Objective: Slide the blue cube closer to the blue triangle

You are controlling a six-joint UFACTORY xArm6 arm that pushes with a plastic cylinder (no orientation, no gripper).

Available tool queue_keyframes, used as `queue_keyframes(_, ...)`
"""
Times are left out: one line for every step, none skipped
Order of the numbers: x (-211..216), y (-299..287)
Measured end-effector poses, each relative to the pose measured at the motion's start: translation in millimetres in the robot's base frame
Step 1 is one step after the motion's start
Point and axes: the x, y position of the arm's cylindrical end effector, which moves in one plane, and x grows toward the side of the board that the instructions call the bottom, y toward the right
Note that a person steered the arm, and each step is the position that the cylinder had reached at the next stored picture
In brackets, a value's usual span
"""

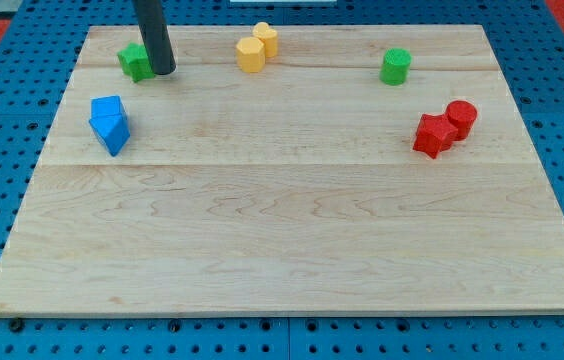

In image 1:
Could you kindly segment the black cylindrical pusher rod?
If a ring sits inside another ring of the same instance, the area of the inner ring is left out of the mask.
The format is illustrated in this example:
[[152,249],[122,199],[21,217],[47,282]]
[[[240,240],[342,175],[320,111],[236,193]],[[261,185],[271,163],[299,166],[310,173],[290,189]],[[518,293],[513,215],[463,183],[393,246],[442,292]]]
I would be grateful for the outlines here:
[[176,61],[160,0],[132,0],[148,60],[156,75],[169,75]]

